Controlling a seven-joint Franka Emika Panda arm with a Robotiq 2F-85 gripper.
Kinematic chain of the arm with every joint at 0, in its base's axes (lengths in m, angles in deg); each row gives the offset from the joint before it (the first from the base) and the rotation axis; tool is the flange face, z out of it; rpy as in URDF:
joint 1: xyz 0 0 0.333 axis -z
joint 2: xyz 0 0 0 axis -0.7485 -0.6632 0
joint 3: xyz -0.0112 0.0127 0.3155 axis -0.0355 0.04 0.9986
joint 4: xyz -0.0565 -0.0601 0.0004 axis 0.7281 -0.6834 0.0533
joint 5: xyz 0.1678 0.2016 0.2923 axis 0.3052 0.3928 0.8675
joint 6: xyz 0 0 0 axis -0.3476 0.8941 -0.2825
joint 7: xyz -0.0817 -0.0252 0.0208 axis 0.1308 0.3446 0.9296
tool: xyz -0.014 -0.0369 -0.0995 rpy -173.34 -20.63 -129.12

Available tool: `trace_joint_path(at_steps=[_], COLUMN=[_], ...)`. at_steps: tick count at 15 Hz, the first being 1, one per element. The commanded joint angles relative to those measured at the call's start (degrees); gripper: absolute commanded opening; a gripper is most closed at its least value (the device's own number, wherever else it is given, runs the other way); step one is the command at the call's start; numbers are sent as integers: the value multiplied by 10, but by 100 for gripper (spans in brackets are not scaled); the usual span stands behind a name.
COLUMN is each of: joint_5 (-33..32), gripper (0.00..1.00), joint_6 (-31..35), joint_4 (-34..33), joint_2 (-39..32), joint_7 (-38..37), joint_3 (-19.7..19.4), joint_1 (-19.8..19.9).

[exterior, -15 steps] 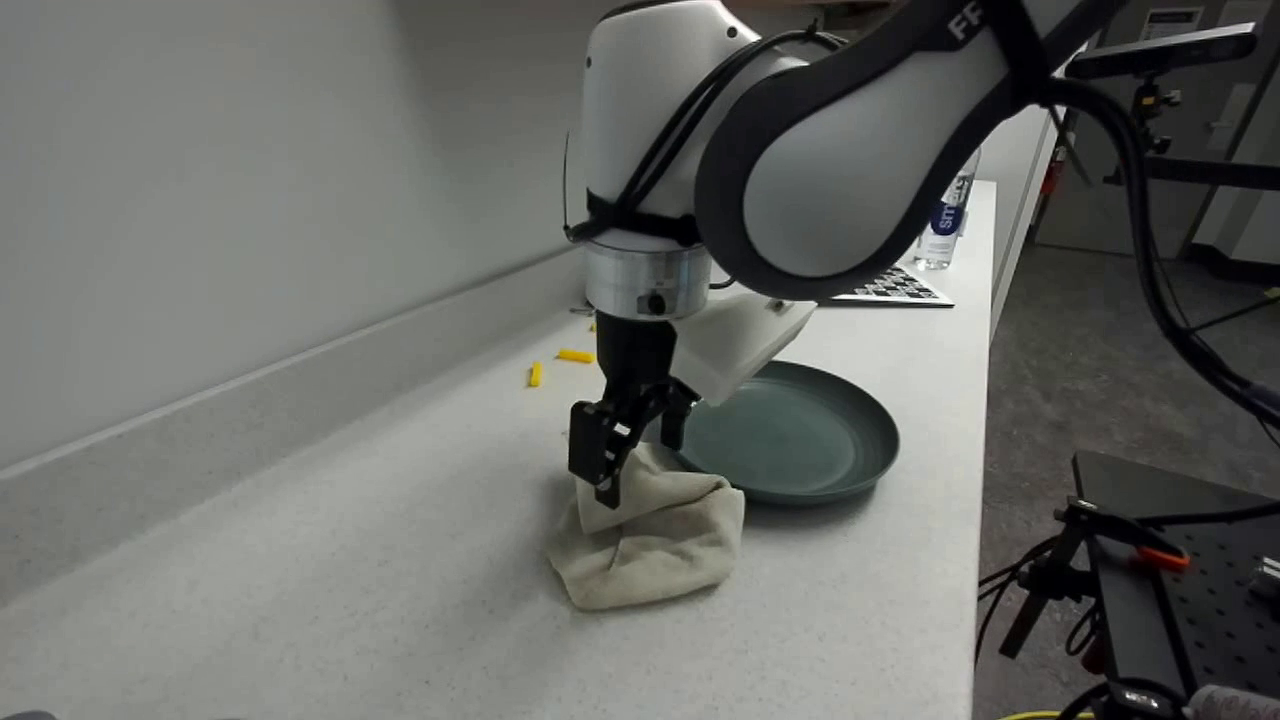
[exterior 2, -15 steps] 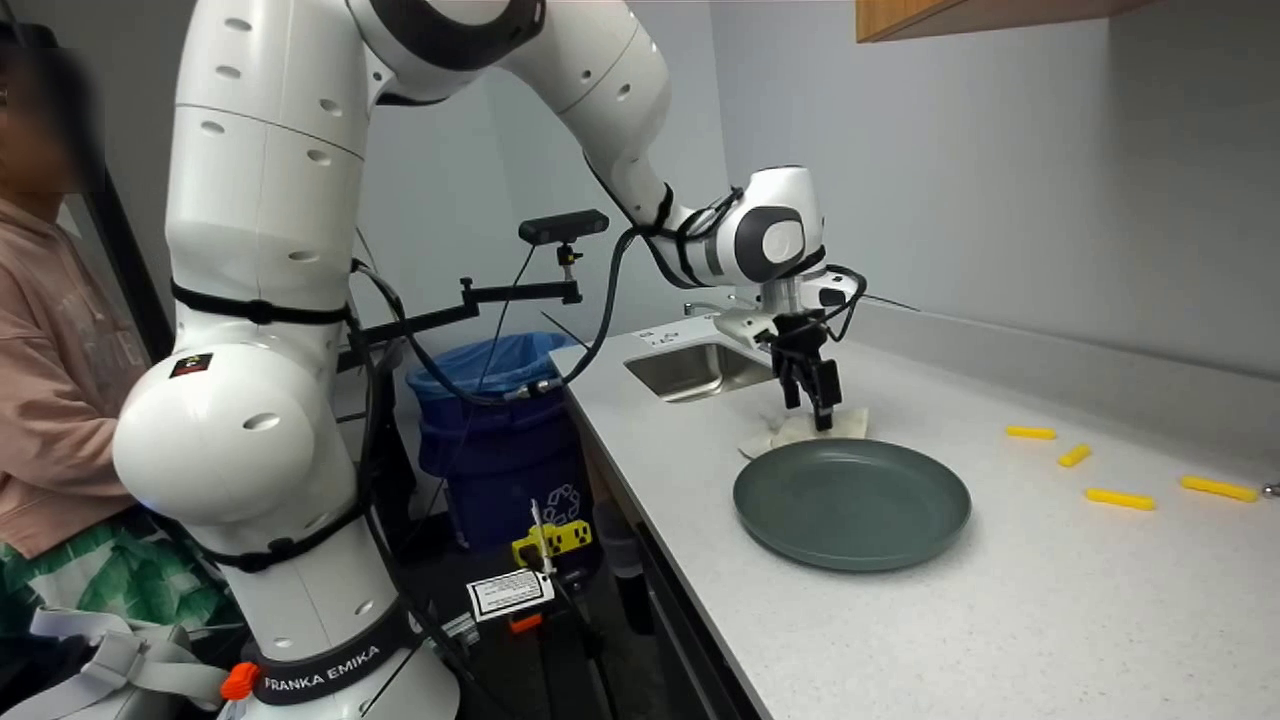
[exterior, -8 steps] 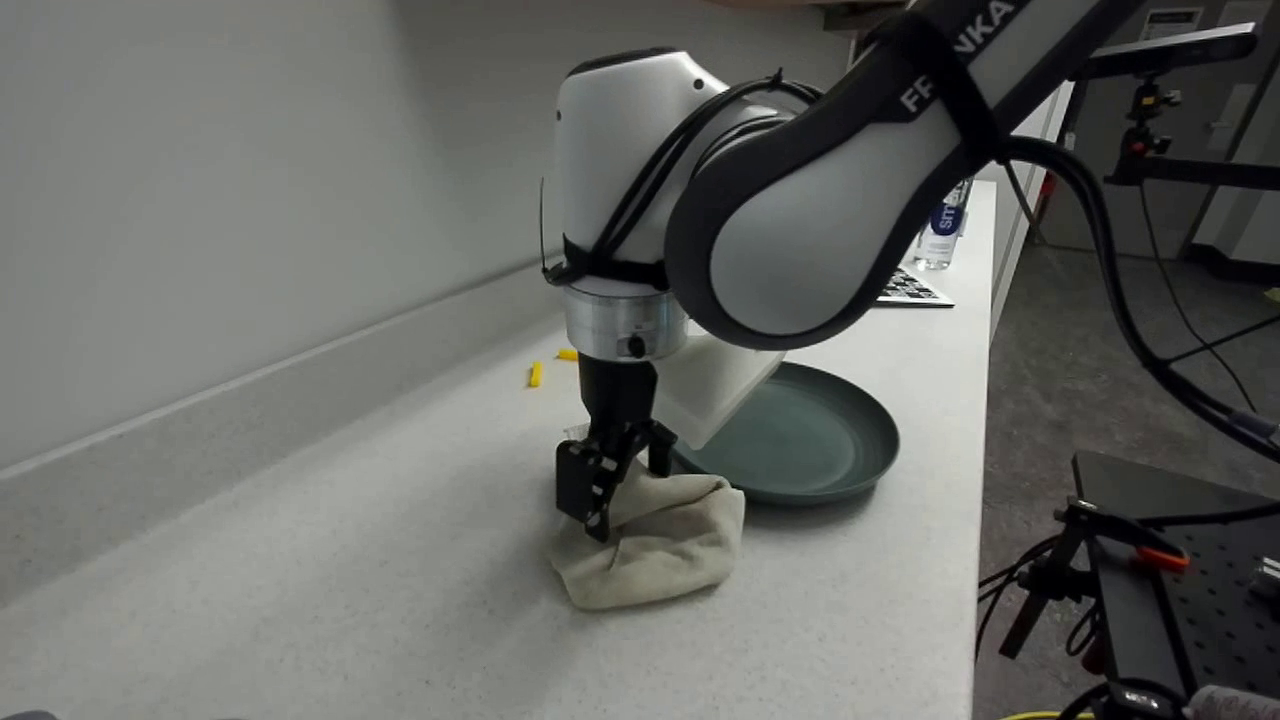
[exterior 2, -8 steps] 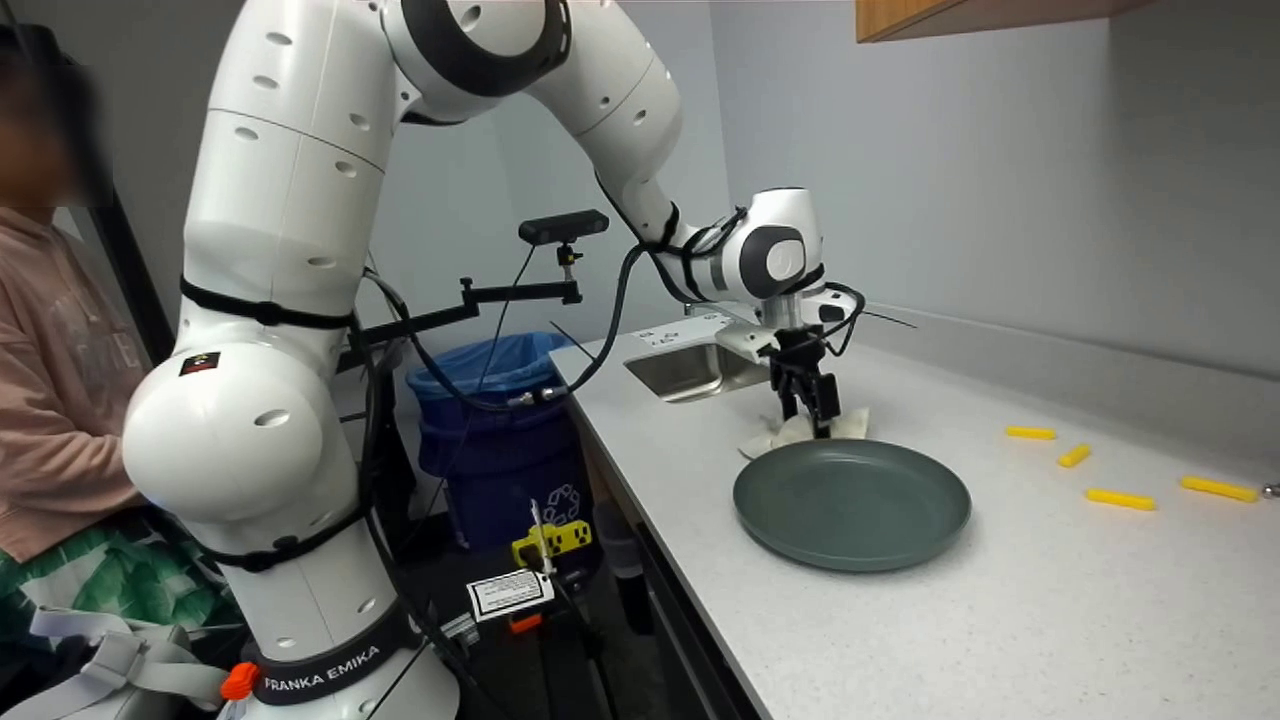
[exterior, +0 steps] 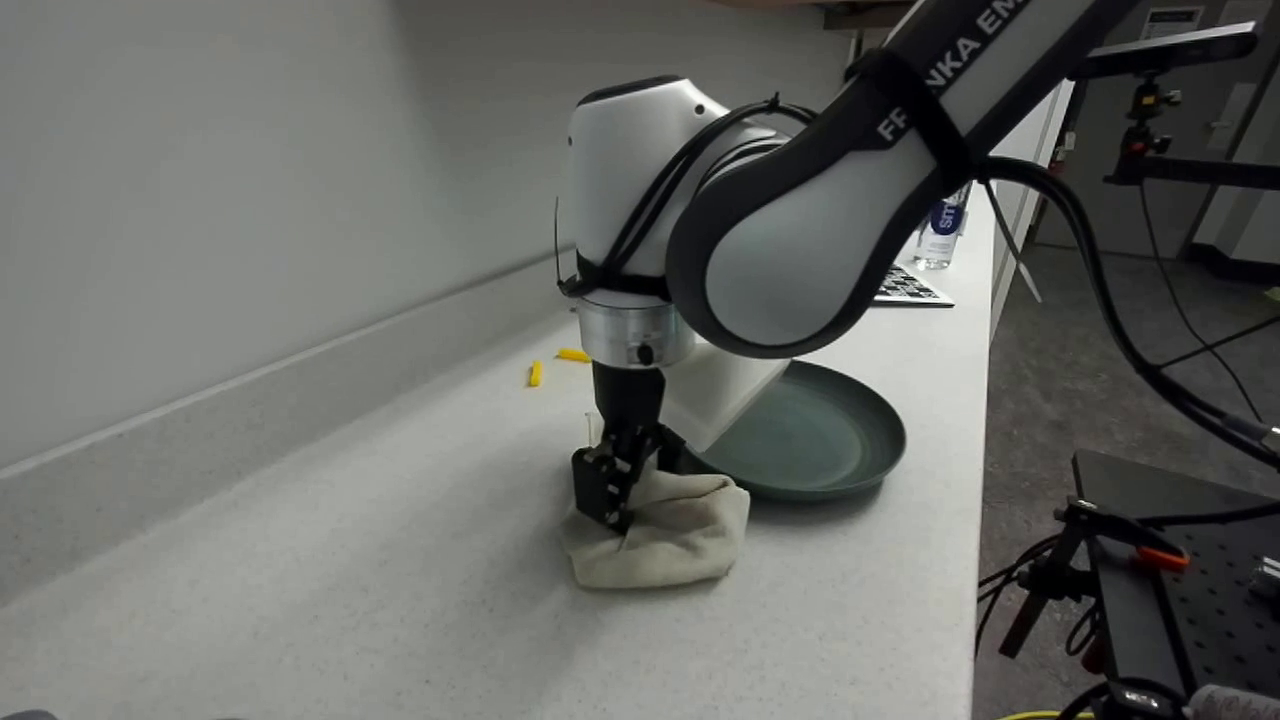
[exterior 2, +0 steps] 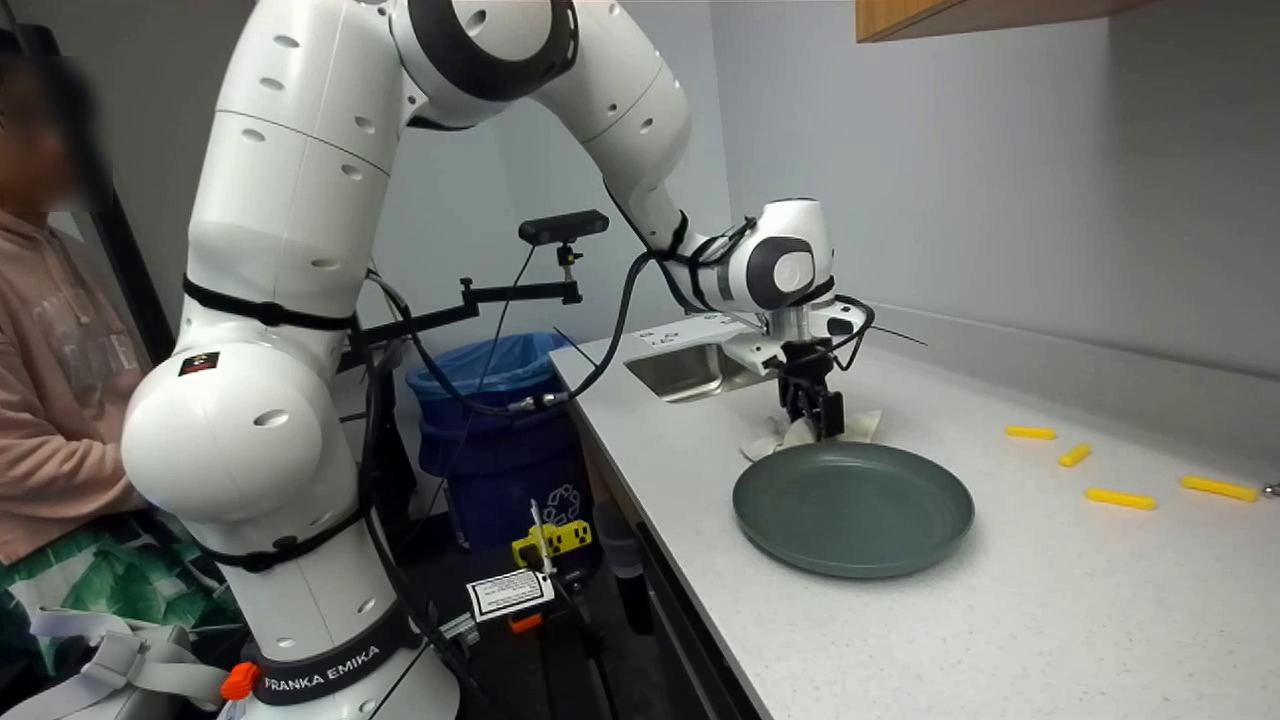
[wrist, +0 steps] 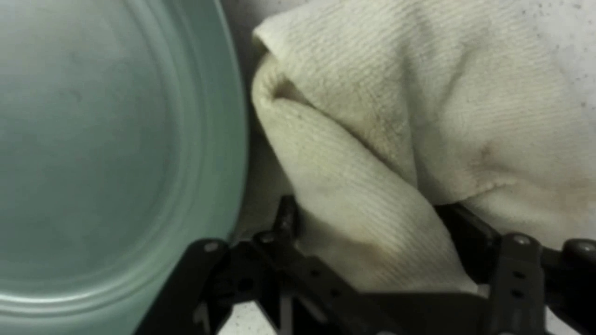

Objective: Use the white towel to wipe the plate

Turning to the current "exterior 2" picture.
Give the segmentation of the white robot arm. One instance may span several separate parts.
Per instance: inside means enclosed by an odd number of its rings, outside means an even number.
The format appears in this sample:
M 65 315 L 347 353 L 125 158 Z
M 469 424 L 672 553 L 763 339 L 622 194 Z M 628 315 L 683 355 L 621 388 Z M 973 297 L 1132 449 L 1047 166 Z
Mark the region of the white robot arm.
M 703 233 L 672 201 L 686 97 L 621 0 L 255 0 L 187 216 L 176 349 L 133 393 L 133 489 L 225 573 L 255 677 L 225 720 L 458 720 L 465 689 L 368 527 L 334 385 L 400 136 L 544 106 L 672 297 L 828 338 L 837 247 L 813 197 Z

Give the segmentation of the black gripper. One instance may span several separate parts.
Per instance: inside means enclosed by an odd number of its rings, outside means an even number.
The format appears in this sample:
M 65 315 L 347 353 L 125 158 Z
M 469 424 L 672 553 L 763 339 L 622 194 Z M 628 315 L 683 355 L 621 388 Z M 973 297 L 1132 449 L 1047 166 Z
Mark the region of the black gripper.
M 781 368 L 782 422 L 795 424 L 813 417 L 817 440 L 845 435 L 845 393 L 828 388 L 828 374 L 832 374 L 828 339 L 793 339 L 782 349 L 782 368 Z

